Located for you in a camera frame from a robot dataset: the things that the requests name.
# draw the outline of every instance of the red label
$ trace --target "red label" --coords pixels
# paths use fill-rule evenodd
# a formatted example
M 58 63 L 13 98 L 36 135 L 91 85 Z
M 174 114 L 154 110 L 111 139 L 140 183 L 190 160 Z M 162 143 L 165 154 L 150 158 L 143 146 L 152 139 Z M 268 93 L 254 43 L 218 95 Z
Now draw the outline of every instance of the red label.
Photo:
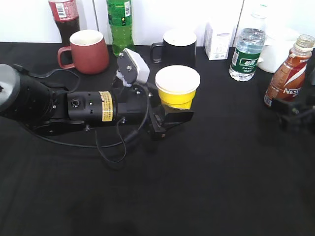
M 306 63 L 311 55 L 297 56 L 290 51 L 289 57 L 273 75 L 264 98 L 271 106 L 273 98 L 292 101 L 300 92 L 305 79 Z
M 64 2 L 49 2 L 56 21 L 71 21 L 79 16 L 75 0 Z

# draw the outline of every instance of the small carton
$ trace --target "small carton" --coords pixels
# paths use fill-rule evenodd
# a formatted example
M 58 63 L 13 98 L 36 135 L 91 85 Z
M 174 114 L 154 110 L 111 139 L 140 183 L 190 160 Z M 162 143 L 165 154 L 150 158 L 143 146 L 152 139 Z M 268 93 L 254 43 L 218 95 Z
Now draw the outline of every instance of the small carton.
M 209 21 L 205 32 L 205 52 L 209 60 L 227 59 L 233 26 Z

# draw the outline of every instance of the paper cup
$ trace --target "paper cup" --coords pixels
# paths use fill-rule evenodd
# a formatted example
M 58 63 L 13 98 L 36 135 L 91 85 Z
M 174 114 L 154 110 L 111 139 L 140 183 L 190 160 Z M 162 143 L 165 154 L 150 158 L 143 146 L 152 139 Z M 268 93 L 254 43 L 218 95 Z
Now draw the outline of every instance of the paper cup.
M 183 65 L 172 65 L 161 69 L 156 75 L 156 86 L 162 104 L 178 109 L 190 109 L 200 75 Z

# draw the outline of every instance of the black mug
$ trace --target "black mug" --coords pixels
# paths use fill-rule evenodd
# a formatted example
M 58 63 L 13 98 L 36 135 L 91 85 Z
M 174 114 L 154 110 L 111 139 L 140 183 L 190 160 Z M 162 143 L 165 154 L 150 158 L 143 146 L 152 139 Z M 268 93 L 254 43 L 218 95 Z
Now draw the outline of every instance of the black mug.
M 195 68 L 197 36 L 193 32 L 171 29 L 163 36 L 162 43 L 154 43 L 150 47 L 150 59 L 153 63 L 161 63 L 162 67 L 185 65 Z M 155 59 L 154 48 L 162 47 L 160 59 Z

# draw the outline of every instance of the green soda bottle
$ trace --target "green soda bottle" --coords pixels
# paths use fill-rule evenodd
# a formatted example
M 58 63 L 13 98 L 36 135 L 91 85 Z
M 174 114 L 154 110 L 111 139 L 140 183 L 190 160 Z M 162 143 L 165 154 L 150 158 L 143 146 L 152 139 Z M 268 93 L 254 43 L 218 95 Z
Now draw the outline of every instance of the green soda bottle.
M 129 48 L 134 51 L 130 0 L 107 0 L 108 20 L 113 35 L 115 56 Z

